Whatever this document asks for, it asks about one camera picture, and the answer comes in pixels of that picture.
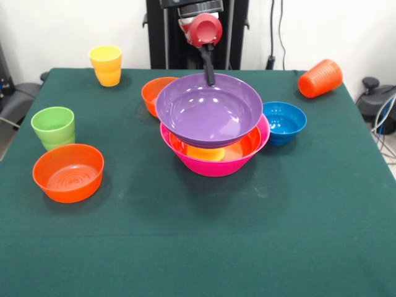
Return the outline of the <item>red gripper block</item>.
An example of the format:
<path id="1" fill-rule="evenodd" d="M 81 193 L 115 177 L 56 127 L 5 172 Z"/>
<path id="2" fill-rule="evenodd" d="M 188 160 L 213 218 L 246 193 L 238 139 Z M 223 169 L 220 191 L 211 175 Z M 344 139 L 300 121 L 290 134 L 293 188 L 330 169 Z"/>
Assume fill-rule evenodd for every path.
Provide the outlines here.
<path id="1" fill-rule="evenodd" d="M 208 86 L 215 84 L 212 51 L 220 41 L 223 28 L 218 13 L 203 13 L 195 17 L 178 20 L 187 42 L 195 47 L 202 47 L 200 54 L 204 63 L 205 79 Z"/>

